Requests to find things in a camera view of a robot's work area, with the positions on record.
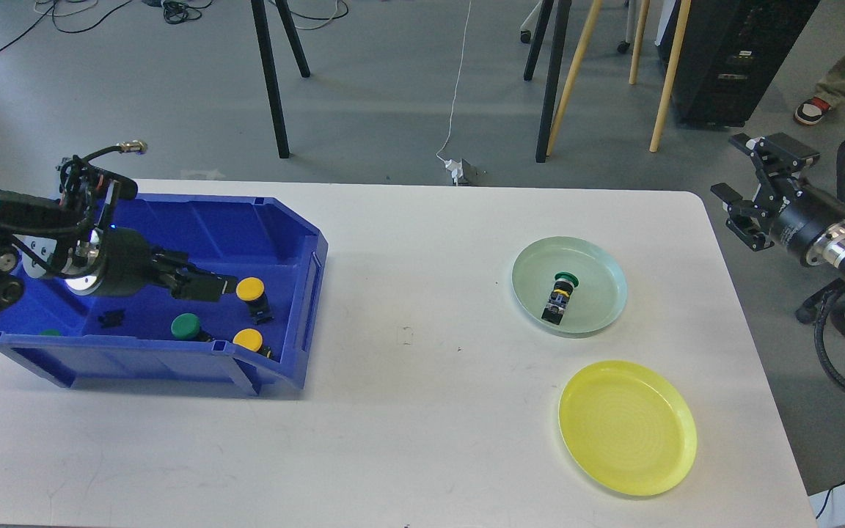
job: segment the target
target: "gray floor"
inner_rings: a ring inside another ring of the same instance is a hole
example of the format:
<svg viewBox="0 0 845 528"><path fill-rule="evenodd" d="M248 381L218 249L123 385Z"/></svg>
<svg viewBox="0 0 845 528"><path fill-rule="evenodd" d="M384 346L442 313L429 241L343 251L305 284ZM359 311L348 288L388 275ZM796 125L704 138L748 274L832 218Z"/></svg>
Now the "gray floor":
<svg viewBox="0 0 845 528"><path fill-rule="evenodd" d="M103 0L97 9L59 23L88 26L119 3ZM293 10L311 14L327 13L331 3L291 0ZM30 4L0 0L0 46L36 19ZM640 79L630 87L630 55L615 51L625 20L616 0L601 11L556 153L546 164L534 163L549 46L534 81L525 83L527 46L519 42L519 26L531 4L473 2L445 156L465 157L486 170L486 185L700 195L805 487L814 494L843 480L845 394L822 373L811 328L792 315L832 275L804 270L779 249L751 254L725 230L710 185L728 181L744 194L753 191L751 163L727 143L728 134L739 130L671 124L660 153L648 153L663 81L651 44L659 9L651 10ZM563 77L587 9L587 2L573 7ZM466 11L459 0L352 0L345 19L301 32L314 73L301 79L269 7L289 160L276 156L247 3L215 1L204 18L182 26L167 26L160 11L140 2L85 34L60 34L43 21L0 54L0 186L51 194L61 157L131 137L147 141L150 153L108 157L104 167L130 177L184 180L446 185L449 177L435 153L448 130ZM822 162L809 177L827 189L834 186L835 150L845 138L845 108L812 128L794 124L791 111L843 51L845 0L824 1L740 130L787 131L819 148ZM622 212L615 211L616 221ZM845 372L845 345L838 339L828 344Z"/></svg>

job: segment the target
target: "green button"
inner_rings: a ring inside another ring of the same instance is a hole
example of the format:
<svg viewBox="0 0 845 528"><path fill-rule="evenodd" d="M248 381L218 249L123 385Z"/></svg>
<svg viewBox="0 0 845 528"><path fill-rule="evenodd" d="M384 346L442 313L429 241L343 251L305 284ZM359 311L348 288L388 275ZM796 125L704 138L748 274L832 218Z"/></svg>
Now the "green button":
<svg viewBox="0 0 845 528"><path fill-rule="evenodd" d="M186 341L194 339L201 331L201 320L195 314L181 314L172 321L172 335Z"/></svg>

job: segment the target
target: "yellow button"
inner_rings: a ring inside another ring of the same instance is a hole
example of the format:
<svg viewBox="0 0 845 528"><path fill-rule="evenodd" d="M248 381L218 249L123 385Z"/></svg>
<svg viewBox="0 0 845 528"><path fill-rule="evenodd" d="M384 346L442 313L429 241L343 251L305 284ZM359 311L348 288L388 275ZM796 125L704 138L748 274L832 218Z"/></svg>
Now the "yellow button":
<svg viewBox="0 0 845 528"><path fill-rule="evenodd" d="M266 286L256 277L247 277L237 284L237 297L246 303L262 297L264 291L266 291Z"/></svg>
<svg viewBox="0 0 845 528"><path fill-rule="evenodd" d="M263 347L263 335L253 328L245 328L234 335L234 344L258 353Z"/></svg>

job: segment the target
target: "plastic plate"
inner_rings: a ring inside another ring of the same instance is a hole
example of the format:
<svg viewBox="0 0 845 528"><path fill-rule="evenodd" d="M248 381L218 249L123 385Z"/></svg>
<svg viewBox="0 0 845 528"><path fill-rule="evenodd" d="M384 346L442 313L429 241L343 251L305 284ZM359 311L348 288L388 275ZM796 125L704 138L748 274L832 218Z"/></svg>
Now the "plastic plate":
<svg viewBox="0 0 845 528"><path fill-rule="evenodd" d="M559 325L543 320L556 274L579 279ZM543 238L527 246L513 262L513 293L534 320L564 334L587 334L611 324L628 298L628 284L618 262L590 241Z"/></svg>
<svg viewBox="0 0 845 528"><path fill-rule="evenodd" d="M687 402L654 371L604 361L578 371L560 398L560 432L579 467L627 495L663 494L697 455Z"/></svg>

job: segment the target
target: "robotic arm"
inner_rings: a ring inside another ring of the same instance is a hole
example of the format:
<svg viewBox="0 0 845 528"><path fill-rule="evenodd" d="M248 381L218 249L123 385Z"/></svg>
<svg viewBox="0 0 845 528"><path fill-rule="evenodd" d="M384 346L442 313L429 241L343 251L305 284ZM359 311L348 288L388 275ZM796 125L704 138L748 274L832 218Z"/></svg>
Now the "robotic arm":
<svg viewBox="0 0 845 528"><path fill-rule="evenodd" d="M839 278L805 301L796 315L802 323L814 323L821 366L845 390L845 377L834 368L824 344L827 321L845 337L845 204L801 175L817 163L819 153L794 138L784 133L758 139L737 134L731 143L755 165L758 190L748 200L728 184L711 187L725 204L725 225L752 251L778 243L802 266L826 262L838 271Z"/></svg>
<svg viewBox="0 0 845 528"><path fill-rule="evenodd" d="M145 143L132 141L65 158L58 200L0 190L0 311L24 294L23 281L11 274L20 254L30 277L64 280L78 295L125 297L158 285L174 298L217 301L235 291L237 277L201 270L188 254L151 246L137 231L113 224L117 201L135 198L138 186L90 161L144 152Z"/></svg>

